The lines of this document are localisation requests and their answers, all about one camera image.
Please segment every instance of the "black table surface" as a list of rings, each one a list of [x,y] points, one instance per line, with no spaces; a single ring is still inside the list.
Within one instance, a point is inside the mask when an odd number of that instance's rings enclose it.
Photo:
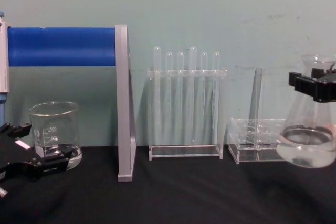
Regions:
[[[117,182],[116,147],[86,147],[66,173],[1,183],[0,223],[336,223],[336,164],[136,156],[133,182]]]

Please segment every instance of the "glass beaker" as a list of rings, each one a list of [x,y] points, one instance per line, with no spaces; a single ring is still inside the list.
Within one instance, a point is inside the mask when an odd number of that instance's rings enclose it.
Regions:
[[[72,102],[47,102],[29,110],[35,152],[40,157],[59,154],[72,147],[68,170],[82,160],[76,114],[78,106]]]
[[[304,75],[318,79],[336,64],[335,56],[302,56]],[[277,146],[286,161],[307,168],[330,165],[336,158],[335,128],[331,123],[329,103],[319,103],[313,97],[297,93],[285,121]]]

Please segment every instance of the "blue cylinder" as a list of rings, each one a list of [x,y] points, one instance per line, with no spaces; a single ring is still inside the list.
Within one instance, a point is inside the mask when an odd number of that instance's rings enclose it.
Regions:
[[[114,28],[8,29],[9,66],[115,66]]]

